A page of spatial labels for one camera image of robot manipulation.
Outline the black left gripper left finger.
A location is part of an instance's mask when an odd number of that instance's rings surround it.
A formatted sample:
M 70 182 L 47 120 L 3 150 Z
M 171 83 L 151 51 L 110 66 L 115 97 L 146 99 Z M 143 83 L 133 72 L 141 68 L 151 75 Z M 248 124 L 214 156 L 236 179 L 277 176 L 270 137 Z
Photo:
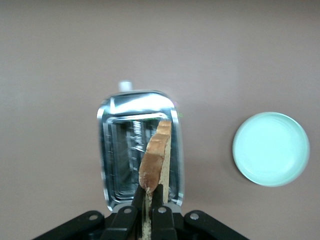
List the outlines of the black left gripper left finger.
M 131 204 L 124 205 L 111 214 L 113 219 L 105 227 L 99 240 L 140 240 L 145 213 L 145 193 L 138 185 Z

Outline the beige chrome two-slot toaster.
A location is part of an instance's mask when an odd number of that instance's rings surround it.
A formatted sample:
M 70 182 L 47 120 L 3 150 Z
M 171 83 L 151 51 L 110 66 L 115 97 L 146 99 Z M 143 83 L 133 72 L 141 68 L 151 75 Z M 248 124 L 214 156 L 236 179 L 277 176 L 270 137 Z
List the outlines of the beige chrome two-slot toaster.
M 129 204 L 139 183 L 139 167 L 160 121 L 171 121 L 168 200 L 178 206 L 185 193 L 183 141 L 174 102 L 157 90 L 133 90 L 128 80 L 97 111 L 101 177 L 108 208 Z

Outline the brown bread slice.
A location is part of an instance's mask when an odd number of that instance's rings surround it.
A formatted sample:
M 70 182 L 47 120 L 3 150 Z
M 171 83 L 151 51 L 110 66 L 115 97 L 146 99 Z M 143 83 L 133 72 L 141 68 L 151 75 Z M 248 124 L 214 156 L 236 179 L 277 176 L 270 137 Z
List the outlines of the brown bread slice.
M 163 186 L 164 203 L 169 198 L 170 159 L 171 159 L 172 122 L 159 122 L 155 134 L 150 138 L 146 152 L 139 167 L 139 185 L 145 190 L 145 217 L 142 224 L 141 240 L 151 240 L 151 205 L 154 191 L 158 185 Z

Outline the pale green round plate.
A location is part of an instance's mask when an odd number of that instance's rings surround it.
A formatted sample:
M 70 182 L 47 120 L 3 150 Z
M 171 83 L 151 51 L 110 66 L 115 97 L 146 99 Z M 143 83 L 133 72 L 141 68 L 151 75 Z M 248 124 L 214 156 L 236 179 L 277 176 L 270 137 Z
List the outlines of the pale green round plate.
M 248 180 L 264 187 L 280 187 L 296 180 L 310 157 L 303 127 L 278 112 L 262 112 L 245 120 L 236 131 L 232 155 Z

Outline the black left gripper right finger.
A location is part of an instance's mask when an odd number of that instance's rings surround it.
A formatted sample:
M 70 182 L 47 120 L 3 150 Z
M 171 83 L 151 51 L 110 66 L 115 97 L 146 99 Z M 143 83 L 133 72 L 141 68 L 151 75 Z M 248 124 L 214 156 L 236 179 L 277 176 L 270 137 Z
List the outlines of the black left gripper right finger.
M 172 210 L 164 205 L 163 185 L 153 192 L 151 203 L 151 240 L 178 240 Z

